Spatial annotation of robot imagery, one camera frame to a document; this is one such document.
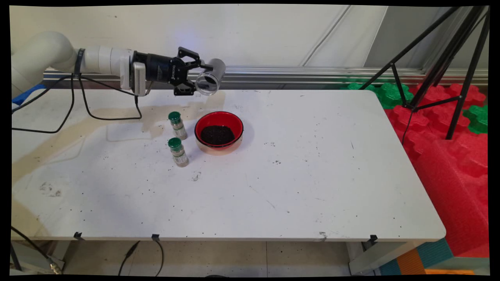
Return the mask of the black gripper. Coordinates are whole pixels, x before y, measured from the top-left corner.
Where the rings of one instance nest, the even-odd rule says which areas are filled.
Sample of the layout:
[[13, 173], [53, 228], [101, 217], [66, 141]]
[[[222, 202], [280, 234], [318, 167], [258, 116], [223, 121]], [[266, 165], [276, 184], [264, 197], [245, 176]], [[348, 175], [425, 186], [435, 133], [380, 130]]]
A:
[[[192, 60], [185, 62], [184, 57]], [[194, 95], [196, 86], [194, 82], [188, 80], [189, 70], [201, 68], [212, 71], [214, 69], [213, 65], [204, 63], [198, 53], [184, 47], [178, 48], [177, 57], [135, 51], [135, 62], [145, 65], [146, 81], [176, 85], [175, 96]]]

